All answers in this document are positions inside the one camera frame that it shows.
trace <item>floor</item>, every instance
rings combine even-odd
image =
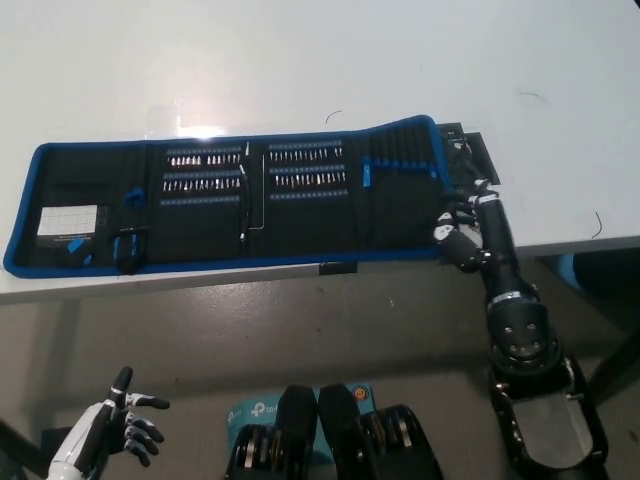
[[[631,328],[634,312],[605,318],[539,263],[524,271],[587,373]],[[152,466],[119,455],[107,480],[222,478],[236,401],[349,380],[371,381],[379,406],[414,409],[448,480],[507,478],[481,285],[451,267],[8,306],[0,338],[0,417],[32,438],[72,423],[125,364],[137,391],[173,401],[151,412],[167,437]],[[639,399],[636,383],[600,408],[613,480],[640,478]]]

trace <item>blue packaging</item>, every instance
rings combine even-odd
[[[373,412],[375,403],[373,400],[373,391],[369,383],[352,383],[347,388],[353,393],[356,399],[360,413]],[[320,393],[319,388],[314,388],[316,399]],[[261,395],[243,400],[233,407],[227,415],[227,427],[229,433],[229,453],[233,450],[233,444],[240,429],[248,424],[273,425],[276,421],[278,413],[278,401],[281,395]],[[318,420],[316,430],[316,440],[313,444],[312,465],[327,465],[333,463],[331,449],[324,438],[322,425]]]

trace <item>white robotic hand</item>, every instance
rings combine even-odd
[[[169,402],[150,395],[127,393],[133,370],[122,369],[102,403],[90,406],[73,426],[49,467],[48,480],[98,480],[109,455],[128,451],[144,467],[159,453],[164,437],[156,426],[133,412],[149,406],[165,410]]]

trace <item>robotic arm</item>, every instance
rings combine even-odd
[[[482,246],[459,230],[479,228]],[[489,332],[489,390],[512,465],[524,478],[601,479],[607,439],[575,358],[520,274],[500,195],[488,180],[455,194],[434,231],[445,258],[480,272]]]
[[[167,409],[170,404],[149,395],[127,393],[133,370],[122,369],[107,398],[84,412],[66,436],[49,467],[48,480],[99,480],[109,455],[126,450],[144,467],[164,437],[135,407]]]

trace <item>tool roll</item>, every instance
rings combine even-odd
[[[433,257],[482,138],[417,116],[367,130],[37,149],[4,258],[26,278]]]

